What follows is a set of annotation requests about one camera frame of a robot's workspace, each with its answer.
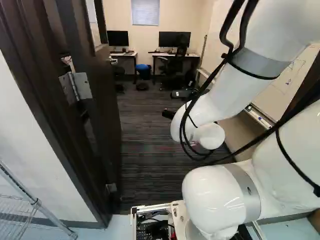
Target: door frame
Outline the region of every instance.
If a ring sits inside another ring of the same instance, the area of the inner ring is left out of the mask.
[[[60,85],[59,55],[42,0],[0,0],[0,33],[0,49],[26,103],[97,220],[66,224],[108,227],[113,209],[102,194],[105,183],[101,184],[112,179],[96,161],[81,119]]]

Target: robotic arm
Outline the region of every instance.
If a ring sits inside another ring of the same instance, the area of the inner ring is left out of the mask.
[[[309,44],[320,40],[319,12],[318,0],[260,0],[245,46],[227,61],[213,88],[199,97],[182,140],[218,148],[225,133],[214,122],[242,111]],[[171,122],[177,142],[189,104]],[[229,239],[239,224],[320,207],[319,115],[317,101],[263,141],[252,159],[200,167],[186,175],[183,199],[191,221],[207,239]]]

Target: door hinge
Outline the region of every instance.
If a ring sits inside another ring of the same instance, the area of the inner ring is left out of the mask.
[[[60,84],[69,105],[83,99],[92,99],[92,93],[85,72],[68,72],[59,77]]]
[[[109,183],[105,185],[106,190],[108,191],[108,193],[115,193],[118,191],[117,189],[117,185],[113,182],[113,183]]]

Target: wall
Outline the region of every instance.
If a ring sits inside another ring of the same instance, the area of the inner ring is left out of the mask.
[[[137,64],[153,65],[152,55],[148,52],[159,48],[159,31],[191,32],[188,51],[197,52],[199,42],[202,49],[204,35],[199,37],[202,15],[211,1],[160,0],[159,26],[138,26],[132,25],[131,0],[103,0],[106,27],[108,30],[128,31],[129,49],[138,52]],[[133,74],[131,61],[126,66],[126,73]]]
[[[201,55],[205,35],[209,33],[211,18],[213,13],[213,5],[216,0],[202,0],[201,10],[200,10],[200,23],[198,27],[198,44],[196,48],[196,53]]]
[[[0,158],[59,219],[96,222],[51,148],[0,52]],[[0,193],[16,195],[0,178]]]

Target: window blind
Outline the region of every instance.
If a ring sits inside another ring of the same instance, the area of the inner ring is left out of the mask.
[[[159,25],[160,0],[131,0],[132,24]]]

